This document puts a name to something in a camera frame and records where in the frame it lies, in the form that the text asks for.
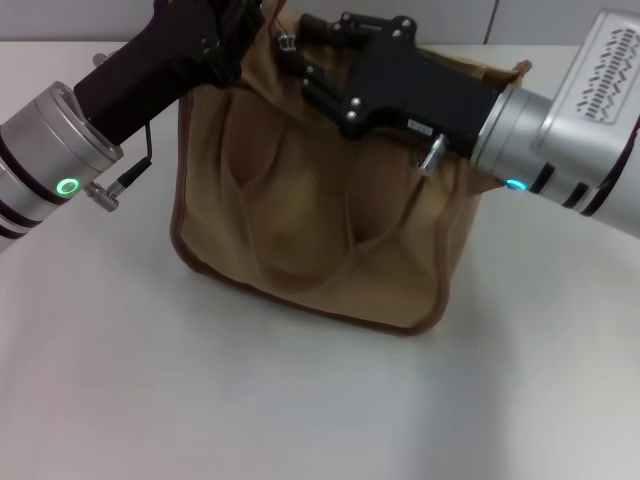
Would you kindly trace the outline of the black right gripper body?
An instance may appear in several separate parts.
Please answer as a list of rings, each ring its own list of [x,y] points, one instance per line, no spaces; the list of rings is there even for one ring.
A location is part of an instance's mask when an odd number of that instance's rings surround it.
[[[460,155],[472,153],[500,89],[425,55],[416,23],[355,16],[358,33],[371,26],[344,88],[340,129],[359,138],[384,127],[426,138],[445,136]]]

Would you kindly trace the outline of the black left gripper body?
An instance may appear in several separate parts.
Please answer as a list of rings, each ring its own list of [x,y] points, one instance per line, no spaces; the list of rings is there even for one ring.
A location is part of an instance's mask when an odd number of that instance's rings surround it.
[[[81,111],[120,145],[191,89],[226,86],[221,0],[157,0],[147,26],[74,87]]]

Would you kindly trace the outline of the khaki fabric food bag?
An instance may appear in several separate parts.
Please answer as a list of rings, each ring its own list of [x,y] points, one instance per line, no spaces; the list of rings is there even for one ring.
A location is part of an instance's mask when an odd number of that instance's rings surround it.
[[[456,154],[416,168],[427,143],[338,129],[280,70],[271,39],[298,22],[263,0],[241,81],[179,103],[173,246],[193,270],[270,300],[407,335],[432,328],[481,195],[497,187]]]

